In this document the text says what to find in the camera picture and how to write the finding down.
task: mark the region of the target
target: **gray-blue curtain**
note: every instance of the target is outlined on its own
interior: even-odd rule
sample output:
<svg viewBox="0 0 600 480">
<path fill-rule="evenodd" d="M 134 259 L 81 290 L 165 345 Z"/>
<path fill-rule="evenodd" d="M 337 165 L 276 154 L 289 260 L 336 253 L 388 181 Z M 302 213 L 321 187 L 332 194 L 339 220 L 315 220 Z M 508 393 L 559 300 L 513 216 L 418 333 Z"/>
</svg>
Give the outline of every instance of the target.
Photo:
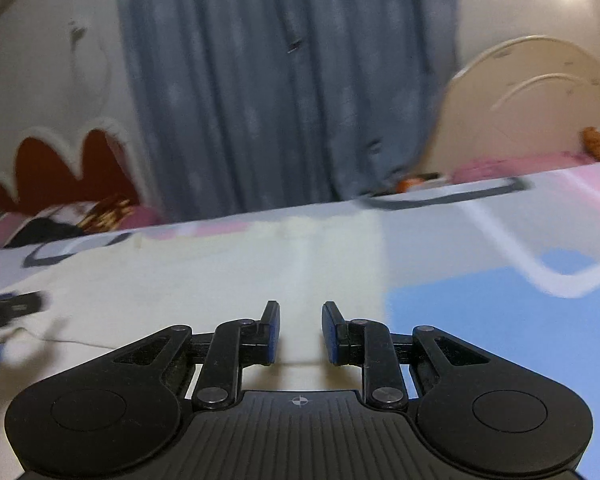
<svg viewBox="0 0 600 480">
<path fill-rule="evenodd" d="M 171 220 L 355 198 L 422 152 L 457 0 L 119 0 Z"/>
</svg>

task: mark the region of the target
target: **screw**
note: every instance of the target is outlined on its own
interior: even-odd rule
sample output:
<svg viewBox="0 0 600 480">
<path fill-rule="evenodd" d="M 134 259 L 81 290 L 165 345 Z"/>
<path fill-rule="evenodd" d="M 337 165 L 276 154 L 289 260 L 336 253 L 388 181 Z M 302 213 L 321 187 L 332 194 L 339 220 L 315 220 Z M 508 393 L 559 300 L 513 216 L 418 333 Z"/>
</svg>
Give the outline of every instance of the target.
<svg viewBox="0 0 600 480">
<path fill-rule="evenodd" d="M 382 388 L 376 388 L 371 396 L 383 404 L 393 404 L 394 402 L 402 400 L 404 393 L 402 393 L 398 388 L 384 386 Z"/>
<path fill-rule="evenodd" d="M 202 388 L 198 392 L 198 399 L 205 404 L 217 404 L 218 402 L 225 400 L 228 396 L 229 394 L 226 392 L 226 390 L 223 390 L 222 388 L 216 388 L 215 386 Z"/>
</svg>

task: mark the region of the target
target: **black robotic gripper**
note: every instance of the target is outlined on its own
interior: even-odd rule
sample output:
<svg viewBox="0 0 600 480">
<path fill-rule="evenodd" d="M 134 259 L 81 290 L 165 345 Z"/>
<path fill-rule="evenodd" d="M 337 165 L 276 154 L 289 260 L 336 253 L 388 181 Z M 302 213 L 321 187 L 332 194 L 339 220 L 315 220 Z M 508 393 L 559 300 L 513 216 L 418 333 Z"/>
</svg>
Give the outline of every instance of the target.
<svg viewBox="0 0 600 480">
<path fill-rule="evenodd" d="M 30 386 L 4 421 L 22 478 L 578 478 L 593 423 L 561 384 L 432 326 L 392 334 L 327 302 L 329 360 L 361 367 L 362 389 L 242 391 L 243 368 L 273 363 L 279 328 L 269 301 L 259 321 L 171 326 Z"/>
</svg>

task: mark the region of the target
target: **blue curtain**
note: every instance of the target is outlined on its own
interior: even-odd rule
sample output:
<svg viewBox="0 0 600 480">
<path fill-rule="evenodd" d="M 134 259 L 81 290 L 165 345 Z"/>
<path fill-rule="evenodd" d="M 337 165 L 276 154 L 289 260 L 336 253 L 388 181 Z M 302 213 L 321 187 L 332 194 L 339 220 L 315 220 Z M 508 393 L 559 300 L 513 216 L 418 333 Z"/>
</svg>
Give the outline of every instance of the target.
<svg viewBox="0 0 600 480">
<path fill-rule="evenodd" d="M 119 0 L 173 221 L 355 198 L 418 159 L 457 0 Z"/>
</svg>

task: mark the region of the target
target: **pink fabric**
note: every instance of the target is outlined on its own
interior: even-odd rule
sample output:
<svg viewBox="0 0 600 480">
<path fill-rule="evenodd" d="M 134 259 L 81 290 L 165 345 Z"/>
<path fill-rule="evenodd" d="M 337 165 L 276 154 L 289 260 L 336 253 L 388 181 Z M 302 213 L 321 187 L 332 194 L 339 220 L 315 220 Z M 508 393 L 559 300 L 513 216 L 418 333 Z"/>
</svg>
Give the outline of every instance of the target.
<svg viewBox="0 0 600 480">
<path fill-rule="evenodd" d="M 5 213 L 0 217 L 0 248 L 29 220 L 20 213 Z"/>
<path fill-rule="evenodd" d="M 123 229 L 137 229 L 139 227 L 149 227 L 151 225 L 162 224 L 162 219 L 155 209 L 144 205 L 136 205 L 131 208 L 133 212 L 125 216 L 118 225 L 116 231 Z"/>
<path fill-rule="evenodd" d="M 592 164 L 596 160 L 585 153 L 549 153 L 547 155 L 523 156 L 509 160 L 478 158 L 452 173 L 451 182 L 462 184 L 489 178 L 520 176 L 541 171 L 562 170 Z"/>
</svg>

